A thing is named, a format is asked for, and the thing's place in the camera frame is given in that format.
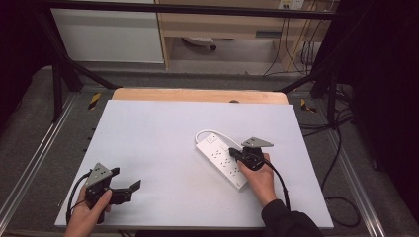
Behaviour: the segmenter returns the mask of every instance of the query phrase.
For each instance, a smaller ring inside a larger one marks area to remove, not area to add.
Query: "table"
[[[196,102],[198,98],[205,102]],[[242,103],[221,103],[230,100]],[[103,225],[109,227],[262,228],[261,206],[250,187],[234,188],[195,148],[194,139],[205,128],[239,142],[255,135],[275,144],[264,151],[285,180],[292,209],[305,212],[320,228],[332,228],[293,107],[287,103],[284,94],[271,92],[119,89],[107,103],[75,181],[97,162],[121,168],[112,188],[142,179],[132,201],[105,216]],[[278,178],[275,186],[284,199]],[[68,197],[57,226],[65,225],[67,202]]]

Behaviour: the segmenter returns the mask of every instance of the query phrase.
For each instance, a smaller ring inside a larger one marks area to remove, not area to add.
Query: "white power strip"
[[[214,133],[200,141],[197,147],[235,188],[240,190],[247,183],[246,177],[238,169],[237,162],[228,153],[229,147]]]

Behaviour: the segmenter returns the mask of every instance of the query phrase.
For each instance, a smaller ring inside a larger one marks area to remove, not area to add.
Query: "gray carpet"
[[[102,73],[107,80],[125,87],[164,87],[164,88],[202,88],[202,89],[255,89],[271,91],[284,87],[293,78],[256,76],[206,76],[170,73]],[[57,206],[65,198],[74,175],[83,159],[84,149],[88,148],[88,137],[94,134],[94,128],[100,119],[106,101],[112,97],[112,91],[96,88],[96,84],[85,80],[89,90],[77,96],[75,105],[61,132],[55,139],[46,155],[41,168],[35,176],[29,190],[18,207],[8,226],[12,230],[33,230],[46,232],[63,232],[53,226],[58,214]],[[309,85],[289,95],[294,105],[299,122],[322,124],[319,114],[302,111],[299,99],[305,96]],[[0,139],[0,162],[2,181],[0,182],[0,203],[3,203],[8,191],[14,187],[20,174],[40,144],[42,137],[50,126],[52,119],[50,73],[40,72],[34,77],[33,85],[26,94],[22,106],[9,119],[2,130]],[[95,110],[87,107],[97,91],[102,96]],[[388,176],[372,169],[371,158],[364,147],[357,126],[347,123],[342,126],[342,137],[345,150],[351,158],[363,185],[377,212],[378,218],[388,236],[419,236],[417,223],[411,217],[403,201],[398,196]],[[326,132],[320,132],[305,139],[310,158],[319,182],[330,166],[335,154]],[[331,173],[326,188],[326,196],[340,196],[353,200],[351,191],[339,164]],[[346,203],[331,201],[329,210],[342,222],[354,222],[355,214]],[[364,221],[356,228],[347,228],[335,224],[332,230],[325,230],[328,236],[368,236]],[[97,229],[98,232],[115,232],[115,230]],[[161,235],[162,232],[148,231],[143,236]]]

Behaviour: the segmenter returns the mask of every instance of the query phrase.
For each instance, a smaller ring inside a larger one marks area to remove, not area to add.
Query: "human hand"
[[[263,154],[265,159],[270,161],[268,153]],[[274,171],[267,165],[262,166],[260,170],[252,171],[247,168],[241,161],[237,161],[240,172],[249,181],[255,195],[258,197],[262,207],[265,207],[269,202],[278,199],[274,189]]]
[[[85,200],[86,187],[83,186],[80,190],[79,197],[77,199],[76,206],[74,206],[73,214],[68,223],[67,229],[64,233],[64,237],[87,237],[93,231],[93,228],[98,222],[99,216],[103,210],[105,212],[111,211],[111,207],[108,205],[112,197],[112,191],[107,190],[93,206],[89,208],[88,202]]]

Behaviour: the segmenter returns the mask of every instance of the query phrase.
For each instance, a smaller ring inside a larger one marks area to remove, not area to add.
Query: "sleeve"
[[[288,211],[279,199],[268,203],[262,210],[265,237],[323,236],[314,222],[304,213]]]

